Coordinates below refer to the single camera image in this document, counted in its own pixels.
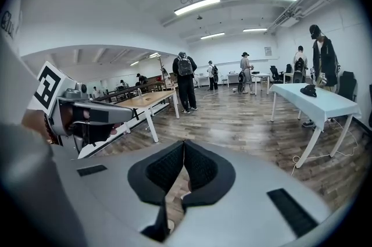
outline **sneaker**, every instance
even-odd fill
[[[302,123],[302,127],[313,127],[313,126],[314,126],[314,122],[312,122],[311,120],[308,120]]]

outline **desk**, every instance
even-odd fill
[[[236,76],[239,76],[239,74],[238,74],[238,73],[229,73],[229,74],[227,75],[227,88],[230,87],[230,85],[228,84],[228,79],[229,79],[230,77],[236,77]]]
[[[257,78],[267,78],[267,95],[269,94],[269,88],[270,88],[270,75],[268,73],[258,73],[258,74],[252,74],[251,76],[255,78],[255,95],[257,95]]]
[[[274,92],[274,103],[273,112],[271,114],[271,122],[274,122],[276,98],[278,93],[286,100],[293,103],[300,110],[298,119],[300,119],[301,112],[303,112],[308,115],[311,120],[314,121],[314,124],[316,126],[309,144],[307,145],[298,163],[296,163],[297,168],[303,165],[304,161],[314,148],[315,143],[324,128],[324,122],[327,121],[327,118],[348,115],[348,119],[346,120],[344,129],[342,130],[336,145],[330,153],[330,156],[333,157],[340,144],[344,140],[346,133],[348,132],[352,117],[362,117],[359,106],[354,101],[350,101],[338,94],[326,91],[318,87],[316,87],[317,97],[310,97],[300,92],[300,89],[305,86],[307,86],[306,83],[275,84],[270,88],[270,91]]]
[[[208,87],[209,87],[209,76],[200,76],[198,75],[198,88],[200,88],[200,80],[206,78],[208,80]]]
[[[285,84],[285,76],[291,77],[293,82],[293,73],[283,73],[283,84]]]
[[[172,96],[173,97],[173,104],[174,110],[176,111],[176,118],[179,119],[180,115],[178,114],[178,107],[177,107],[177,94],[175,90],[172,91],[160,91],[160,92],[151,92],[145,93],[142,96],[136,96],[126,101],[119,102],[117,106],[122,106],[124,108],[131,108],[131,109],[141,109],[144,111],[147,123],[149,124],[152,138],[155,142],[159,142],[158,135],[156,134],[155,128],[153,126],[153,122],[151,117],[153,116],[152,107],[159,103],[160,101]]]

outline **cable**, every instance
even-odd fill
[[[344,129],[341,124],[339,124],[335,119],[333,119],[342,129]],[[359,144],[358,144],[358,141],[356,140],[356,138],[354,137],[354,135],[348,130],[348,132],[351,134],[351,136],[353,137],[355,143],[356,143],[356,146],[353,148],[353,152],[351,154],[343,154],[339,151],[336,151],[336,153],[340,153],[341,155],[344,155],[344,156],[353,156],[354,155],[354,152],[355,152],[355,149],[358,148]],[[308,159],[313,159],[313,158],[321,158],[321,157],[325,157],[325,156],[330,156],[330,154],[326,154],[326,155],[321,155],[321,156],[314,156],[314,157],[307,157],[305,159],[305,161],[307,161]],[[292,170],[292,173],[291,173],[291,176],[293,175],[293,172],[295,171],[295,167],[296,167],[296,163],[298,163],[298,161],[295,161],[295,157],[298,157],[298,159],[300,159],[300,156],[293,156],[292,158],[292,161],[295,163],[295,165],[293,166],[293,170]]]

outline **jeans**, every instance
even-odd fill
[[[190,107],[196,108],[194,84],[191,78],[187,80],[178,80],[178,92],[180,93],[181,103],[185,110],[188,110],[189,103]]]
[[[209,78],[209,89],[213,90],[213,86],[214,86],[215,90],[217,90],[219,88],[218,84],[214,82],[214,78],[210,77]]]

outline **black office chair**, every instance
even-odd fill
[[[350,71],[344,71],[342,76],[339,78],[339,90],[338,95],[355,101],[356,95],[354,95],[354,90],[356,86],[356,80],[354,78],[354,73]]]
[[[283,83],[283,71],[278,74],[278,70],[275,65],[270,66],[270,71],[273,74],[274,83]]]
[[[287,68],[285,69],[285,73],[291,73],[292,72],[292,65],[287,64]],[[285,81],[289,82],[291,80],[291,77],[285,77]]]

